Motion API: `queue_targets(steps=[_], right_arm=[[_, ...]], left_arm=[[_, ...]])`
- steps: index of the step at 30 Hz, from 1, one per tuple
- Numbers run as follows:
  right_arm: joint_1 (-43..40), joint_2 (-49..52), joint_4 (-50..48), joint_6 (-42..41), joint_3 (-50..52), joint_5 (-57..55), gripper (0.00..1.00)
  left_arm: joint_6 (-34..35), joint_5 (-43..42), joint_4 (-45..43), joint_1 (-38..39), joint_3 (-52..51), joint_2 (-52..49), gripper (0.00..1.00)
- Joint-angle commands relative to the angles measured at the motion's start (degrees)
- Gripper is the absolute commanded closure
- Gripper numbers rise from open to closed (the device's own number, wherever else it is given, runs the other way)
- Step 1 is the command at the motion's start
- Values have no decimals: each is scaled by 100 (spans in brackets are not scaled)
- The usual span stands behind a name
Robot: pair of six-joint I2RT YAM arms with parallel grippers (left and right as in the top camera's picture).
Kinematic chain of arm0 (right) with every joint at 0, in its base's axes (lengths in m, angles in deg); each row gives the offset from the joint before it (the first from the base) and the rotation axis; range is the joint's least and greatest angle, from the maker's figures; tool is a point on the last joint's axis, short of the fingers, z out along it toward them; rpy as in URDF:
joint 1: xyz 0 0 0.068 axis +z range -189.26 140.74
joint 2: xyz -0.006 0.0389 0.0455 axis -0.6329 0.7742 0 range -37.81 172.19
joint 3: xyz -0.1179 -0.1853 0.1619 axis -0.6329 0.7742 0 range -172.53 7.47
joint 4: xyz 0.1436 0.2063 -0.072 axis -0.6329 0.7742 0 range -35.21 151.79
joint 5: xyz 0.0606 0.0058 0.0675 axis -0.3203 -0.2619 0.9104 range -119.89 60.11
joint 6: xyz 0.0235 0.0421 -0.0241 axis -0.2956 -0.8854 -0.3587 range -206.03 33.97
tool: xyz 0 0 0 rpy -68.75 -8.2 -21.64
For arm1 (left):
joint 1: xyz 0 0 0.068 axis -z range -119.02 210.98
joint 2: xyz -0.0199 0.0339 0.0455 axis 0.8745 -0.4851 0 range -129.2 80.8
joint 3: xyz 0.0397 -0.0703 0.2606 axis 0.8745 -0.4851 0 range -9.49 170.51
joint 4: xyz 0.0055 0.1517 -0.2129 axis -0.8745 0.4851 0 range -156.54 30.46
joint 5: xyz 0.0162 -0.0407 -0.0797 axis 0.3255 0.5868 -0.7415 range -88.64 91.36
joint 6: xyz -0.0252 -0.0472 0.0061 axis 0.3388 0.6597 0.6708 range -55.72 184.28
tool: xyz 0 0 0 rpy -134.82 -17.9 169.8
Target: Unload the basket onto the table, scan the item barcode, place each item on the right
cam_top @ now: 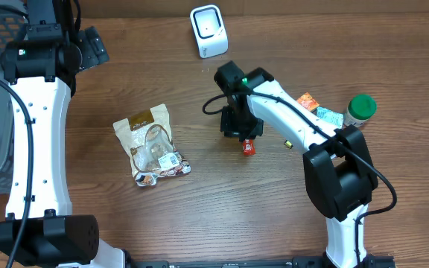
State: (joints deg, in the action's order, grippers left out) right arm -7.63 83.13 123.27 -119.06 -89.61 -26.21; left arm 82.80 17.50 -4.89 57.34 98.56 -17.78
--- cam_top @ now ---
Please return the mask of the red Nescafe coffee stick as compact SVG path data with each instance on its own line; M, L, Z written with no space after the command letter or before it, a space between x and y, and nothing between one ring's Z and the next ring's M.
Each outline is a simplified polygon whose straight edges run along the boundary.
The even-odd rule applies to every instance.
M245 156L255 155L254 141L251 139L245 139L242 141L243 153Z

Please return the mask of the yellow black marker pen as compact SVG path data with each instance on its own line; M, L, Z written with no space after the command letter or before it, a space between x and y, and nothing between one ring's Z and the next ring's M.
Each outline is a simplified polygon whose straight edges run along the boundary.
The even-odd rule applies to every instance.
M286 141L284 142L284 145L285 145L288 149L292 149L292 148L293 148L293 144L292 144L290 141L288 141L288 140L286 140Z

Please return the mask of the orange snack box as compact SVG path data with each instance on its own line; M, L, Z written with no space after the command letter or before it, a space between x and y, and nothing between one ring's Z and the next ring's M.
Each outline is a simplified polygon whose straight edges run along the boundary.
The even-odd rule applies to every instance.
M320 106L319 103L310 95L309 92L301 95L296 100L301 106L306 108L309 112L315 112L317 108Z

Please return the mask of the beige PanTree snack pouch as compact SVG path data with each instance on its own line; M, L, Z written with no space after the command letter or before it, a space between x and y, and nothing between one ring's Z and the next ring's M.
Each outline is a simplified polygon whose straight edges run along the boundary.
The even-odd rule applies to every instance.
M132 175L139 187L154 186L159 179L191 172L190 163L174 145L165 104L116 121L113 128L130 158Z

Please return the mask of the teal tissue pack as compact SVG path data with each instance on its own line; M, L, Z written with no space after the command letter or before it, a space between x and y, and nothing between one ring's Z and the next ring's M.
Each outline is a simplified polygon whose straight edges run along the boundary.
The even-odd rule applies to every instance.
M343 128L344 114L319 106L317 107L317 117L325 122L333 124L338 129Z

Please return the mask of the green lid jar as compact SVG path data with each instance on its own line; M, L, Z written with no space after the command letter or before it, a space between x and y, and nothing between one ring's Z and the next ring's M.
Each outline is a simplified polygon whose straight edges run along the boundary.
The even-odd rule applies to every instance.
M370 95L356 95L353 97L344 112L345 126L362 127L377 110L377 103Z

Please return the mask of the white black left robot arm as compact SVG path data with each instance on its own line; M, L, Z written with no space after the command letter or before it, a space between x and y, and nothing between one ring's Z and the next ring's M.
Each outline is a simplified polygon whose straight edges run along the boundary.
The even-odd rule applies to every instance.
M65 130L78 73L109 57L95 28L82 29L77 0L28 1L25 32L6 44L0 86L13 107L13 178L0 252L7 265L119 267L132 261L75 215L66 181Z

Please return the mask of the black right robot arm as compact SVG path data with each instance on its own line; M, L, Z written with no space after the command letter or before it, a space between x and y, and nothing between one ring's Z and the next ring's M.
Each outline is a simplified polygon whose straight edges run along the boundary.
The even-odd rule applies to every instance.
M363 244L363 222L378 187L366 140L356 127L339 129L302 107L263 68L247 74L232 61L214 81L227 99L221 132L246 141L269 124L301 154L305 187L326 218L328 244L321 256L295 257L290 267L378 267Z

